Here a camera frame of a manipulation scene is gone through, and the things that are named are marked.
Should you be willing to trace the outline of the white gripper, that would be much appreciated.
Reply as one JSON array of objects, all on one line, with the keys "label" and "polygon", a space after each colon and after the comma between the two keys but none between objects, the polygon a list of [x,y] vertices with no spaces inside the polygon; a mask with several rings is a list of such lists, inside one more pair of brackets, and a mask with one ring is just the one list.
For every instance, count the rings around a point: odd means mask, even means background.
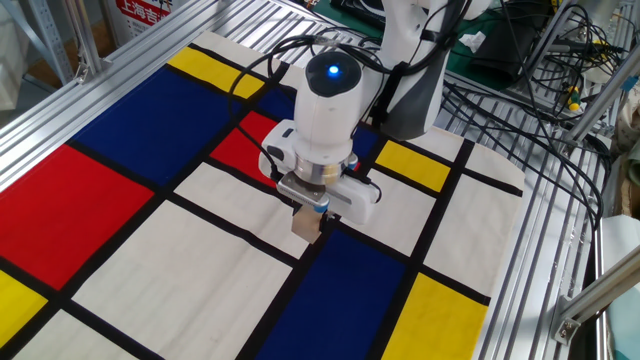
[{"label": "white gripper", "polygon": [[260,171],[276,178],[277,191],[323,214],[323,223],[336,214],[356,224],[364,224],[379,201],[379,189],[368,178],[354,173],[358,157],[354,153],[336,165],[318,165],[299,157],[294,149],[299,133],[292,120],[279,122],[264,138],[266,150],[259,156]]}]

